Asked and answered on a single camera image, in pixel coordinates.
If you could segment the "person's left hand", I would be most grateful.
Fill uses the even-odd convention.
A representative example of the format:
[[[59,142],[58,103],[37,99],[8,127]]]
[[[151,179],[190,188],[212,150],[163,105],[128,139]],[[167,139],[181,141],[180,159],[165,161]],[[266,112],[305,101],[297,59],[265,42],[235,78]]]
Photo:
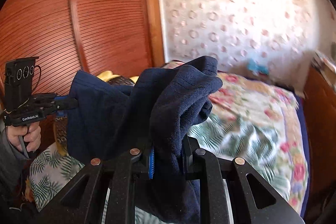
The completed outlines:
[[[27,151],[36,151],[41,145],[41,127],[39,122],[30,124],[29,128],[27,126],[7,126],[7,139],[9,142],[20,152],[22,152],[22,145],[20,143],[19,137],[23,138],[24,142],[27,142]]]

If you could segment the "grey sleeve left forearm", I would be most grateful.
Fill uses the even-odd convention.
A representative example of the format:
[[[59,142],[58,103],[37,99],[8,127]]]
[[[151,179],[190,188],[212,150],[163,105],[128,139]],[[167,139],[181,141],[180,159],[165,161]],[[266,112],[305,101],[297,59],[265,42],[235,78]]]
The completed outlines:
[[[20,146],[18,136],[24,133],[23,127],[9,126],[1,133],[1,198],[9,201],[15,196],[15,189],[21,180],[21,174],[28,157],[17,149]]]

